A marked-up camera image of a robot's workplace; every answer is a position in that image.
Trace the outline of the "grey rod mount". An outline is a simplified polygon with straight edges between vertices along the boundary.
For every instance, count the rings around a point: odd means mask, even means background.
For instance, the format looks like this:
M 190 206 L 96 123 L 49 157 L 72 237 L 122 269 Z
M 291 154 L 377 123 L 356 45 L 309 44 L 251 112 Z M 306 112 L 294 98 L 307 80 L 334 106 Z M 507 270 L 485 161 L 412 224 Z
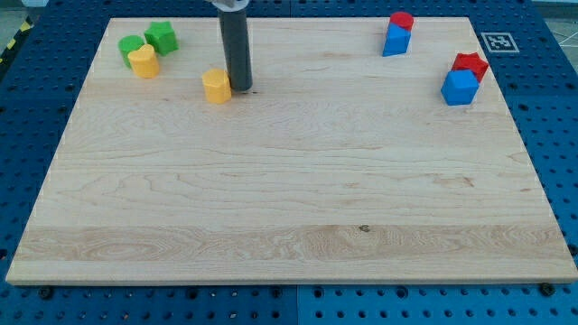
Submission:
M 206 0 L 212 3 L 220 11 L 240 11 L 244 10 L 248 4 L 249 0 Z

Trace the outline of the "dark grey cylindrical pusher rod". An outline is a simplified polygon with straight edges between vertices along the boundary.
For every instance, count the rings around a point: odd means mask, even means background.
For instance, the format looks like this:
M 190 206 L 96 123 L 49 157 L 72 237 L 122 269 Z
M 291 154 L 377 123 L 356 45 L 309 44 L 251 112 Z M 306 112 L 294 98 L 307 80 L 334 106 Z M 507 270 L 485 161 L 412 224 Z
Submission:
M 247 91 L 253 85 L 247 11 L 219 9 L 218 18 L 230 86 L 234 91 Z

